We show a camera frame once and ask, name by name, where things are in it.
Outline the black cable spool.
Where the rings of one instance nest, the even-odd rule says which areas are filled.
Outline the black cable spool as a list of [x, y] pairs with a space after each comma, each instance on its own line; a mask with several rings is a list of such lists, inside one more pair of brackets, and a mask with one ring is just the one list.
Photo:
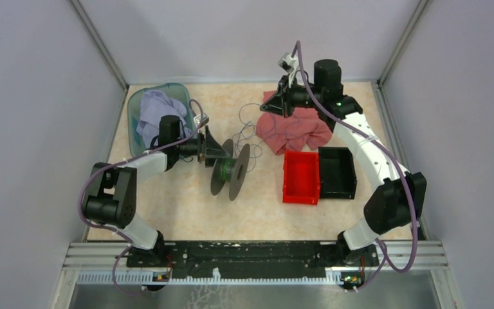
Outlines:
[[223, 144], [232, 150], [232, 156], [217, 159], [210, 179], [210, 192], [213, 196], [218, 195], [226, 183], [230, 184], [228, 196], [234, 201], [242, 188], [250, 161], [250, 144], [242, 146], [237, 158], [233, 157], [234, 142], [231, 138]]

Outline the red plastic bin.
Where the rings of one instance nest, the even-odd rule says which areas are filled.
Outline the red plastic bin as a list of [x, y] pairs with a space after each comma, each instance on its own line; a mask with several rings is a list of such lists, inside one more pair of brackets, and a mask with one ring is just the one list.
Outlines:
[[315, 152], [284, 153], [282, 202], [317, 205], [320, 198], [320, 163]]

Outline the black plastic bin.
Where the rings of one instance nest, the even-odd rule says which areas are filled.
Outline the black plastic bin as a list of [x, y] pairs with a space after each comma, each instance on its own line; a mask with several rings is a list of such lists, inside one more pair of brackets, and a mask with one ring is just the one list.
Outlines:
[[346, 147], [319, 147], [320, 199], [353, 200], [357, 177], [353, 155]]

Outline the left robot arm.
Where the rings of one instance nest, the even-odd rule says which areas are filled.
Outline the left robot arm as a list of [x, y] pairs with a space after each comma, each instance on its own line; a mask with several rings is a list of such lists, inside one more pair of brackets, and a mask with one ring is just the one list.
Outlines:
[[230, 143], [217, 142], [209, 128], [201, 134], [187, 135], [180, 125], [179, 117], [164, 116], [158, 135], [141, 155], [120, 164], [95, 164], [81, 195], [81, 217], [97, 228], [121, 235], [133, 252], [139, 252], [153, 267], [165, 262], [167, 249], [163, 234], [136, 210], [137, 185], [172, 169], [180, 158], [194, 156], [207, 167], [215, 167], [233, 151]]

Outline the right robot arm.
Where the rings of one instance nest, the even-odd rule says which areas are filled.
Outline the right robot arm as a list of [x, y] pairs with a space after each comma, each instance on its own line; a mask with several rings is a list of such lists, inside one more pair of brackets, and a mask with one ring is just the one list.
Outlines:
[[285, 54], [279, 66], [286, 73], [261, 111], [288, 118], [299, 108], [317, 109], [369, 179], [372, 195], [363, 208], [363, 217], [338, 235], [336, 256], [342, 264], [353, 265], [361, 258], [362, 248], [419, 219], [426, 179], [421, 173], [410, 173], [380, 142], [360, 104], [343, 92], [338, 61], [316, 61], [313, 80], [304, 79], [302, 84], [297, 82], [297, 76], [304, 75], [297, 56]]

